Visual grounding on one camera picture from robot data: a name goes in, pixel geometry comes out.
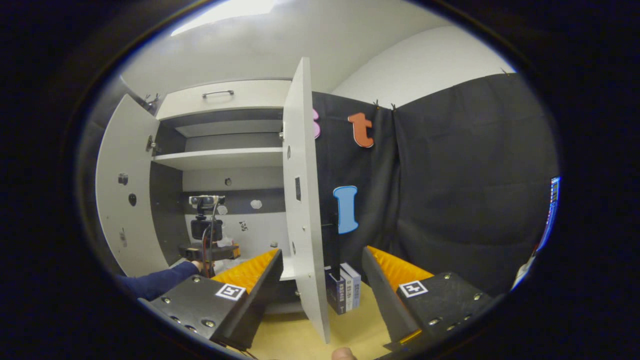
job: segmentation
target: table surface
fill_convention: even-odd
[[[329,308],[331,340],[325,344],[304,314],[265,315],[249,351],[260,360],[330,360],[331,352],[349,347],[358,360],[388,354],[390,343],[373,291],[362,283],[360,306],[342,315]]]

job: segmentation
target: white wall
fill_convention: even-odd
[[[423,31],[379,55],[332,92],[384,107],[400,106],[465,81],[515,72],[497,53],[456,26]]]

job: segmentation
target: book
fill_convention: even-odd
[[[335,313],[342,315],[346,312],[346,298],[344,293],[344,278],[336,279],[331,274],[331,267],[324,268],[324,280],[326,283],[326,299]]]
[[[340,267],[340,277],[344,279],[345,312],[353,309],[353,279]]]
[[[356,309],[360,306],[360,287],[362,284],[362,277],[347,263],[340,264],[340,267],[353,279],[353,309]]]

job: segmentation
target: person's arm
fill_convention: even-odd
[[[176,287],[189,276],[196,275],[202,270],[199,261],[185,261],[167,270],[151,273],[141,277],[126,277],[117,275],[117,281],[136,299],[143,298],[152,301],[158,296]]]

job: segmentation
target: white cabinet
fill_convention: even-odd
[[[233,90],[234,94],[222,92],[203,97],[205,93],[226,90]],[[214,122],[217,127],[210,128],[207,135],[233,133],[234,126],[236,129],[241,127],[250,130],[253,125],[258,125],[260,128],[269,128],[271,133],[282,127],[282,143],[275,138],[276,144],[281,146],[187,151],[158,156],[152,156],[152,151],[147,150],[147,140],[150,135],[156,135],[161,121],[173,119],[180,122],[180,117],[192,117],[194,114],[215,116],[216,113],[240,109],[280,109],[282,121],[276,120],[276,127],[273,119],[265,123],[260,119]],[[291,81],[233,81],[196,86],[168,94],[157,112],[157,118],[126,95],[107,126],[96,174],[100,221],[122,270],[129,276],[139,276],[171,265],[166,263],[163,256],[152,220],[149,199],[152,162],[183,171],[183,191],[203,190],[197,188],[198,178],[209,177],[212,175],[209,172],[214,170],[228,172],[233,169],[235,174],[251,177],[243,182],[245,187],[256,184],[256,188],[263,188],[257,185],[260,178],[266,179],[263,181],[265,183],[283,184],[285,236],[289,238],[291,255],[284,258],[281,280],[296,281],[304,312],[328,343],[330,330],[312,112],[308,58],[302,58]],[[181,133],[189,137],[184,128]],[[279,180],[274,176],[274,169],[277,168],[282,173]],[[127,173],[127,185],[118,183],[120,173]],[[223,181],[213,176],[211,179],[216,184]],[[135,206],[129,204],[130,193],[136,194]]]

